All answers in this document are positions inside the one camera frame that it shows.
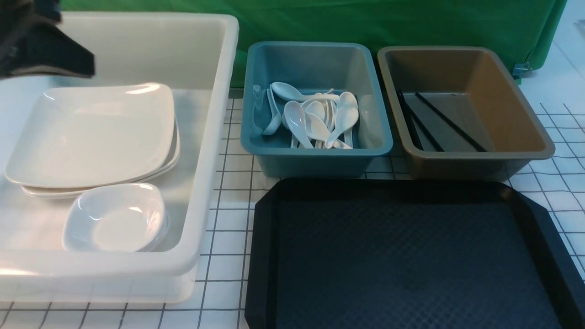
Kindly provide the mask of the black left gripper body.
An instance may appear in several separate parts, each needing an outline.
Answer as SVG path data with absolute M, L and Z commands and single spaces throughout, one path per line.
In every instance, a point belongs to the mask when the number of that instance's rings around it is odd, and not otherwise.
M 92 78 L 94 54 L 57 26 L 59 0 L 0 2 L 0 77 L 28 75 Z

